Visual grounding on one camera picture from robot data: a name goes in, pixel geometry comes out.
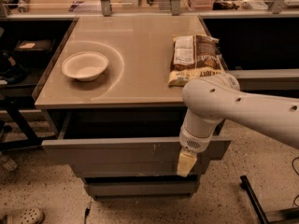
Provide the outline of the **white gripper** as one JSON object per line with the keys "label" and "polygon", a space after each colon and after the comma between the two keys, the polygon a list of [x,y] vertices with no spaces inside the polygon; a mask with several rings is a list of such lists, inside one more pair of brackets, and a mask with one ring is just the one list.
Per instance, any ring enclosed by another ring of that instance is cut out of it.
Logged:
{"label": "white gripper", "polygon": [[197,162],[196,153],[204,152],[207,149],[211,137],[212,133],[204,137],[198,137],[190,134],[184,126],[181,127],[179,142],[183,149],[178,155],[177,175],[186,177],[190,173]]}

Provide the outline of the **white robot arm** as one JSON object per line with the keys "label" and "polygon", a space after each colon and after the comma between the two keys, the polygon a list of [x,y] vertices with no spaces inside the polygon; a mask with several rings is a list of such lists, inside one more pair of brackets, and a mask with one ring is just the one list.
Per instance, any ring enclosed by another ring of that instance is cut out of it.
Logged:
{"label": "white robot arm", "polygon": [[182,99],[187,113],[179,133],[180,176],[189,174],[225,119],[299,148],[298,99],[243,92],[237,79],[225,73],[192,79],[185,84]]}

